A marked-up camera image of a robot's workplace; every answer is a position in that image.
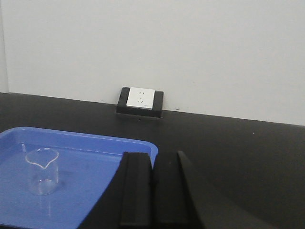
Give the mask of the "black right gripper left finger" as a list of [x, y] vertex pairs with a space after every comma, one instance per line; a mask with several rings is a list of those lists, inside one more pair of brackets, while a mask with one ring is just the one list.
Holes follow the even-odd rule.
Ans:
[[151, 228], [151, 172], [151, 159], [147, 153], [123, 153], [110, 184], [80, 228]]

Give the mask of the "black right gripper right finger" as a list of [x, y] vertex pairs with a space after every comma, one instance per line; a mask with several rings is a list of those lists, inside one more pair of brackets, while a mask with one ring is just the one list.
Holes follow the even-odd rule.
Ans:
[[155, 229], [275, 228], [221, 194], [183, 151], [156, 157], [153, 183]]

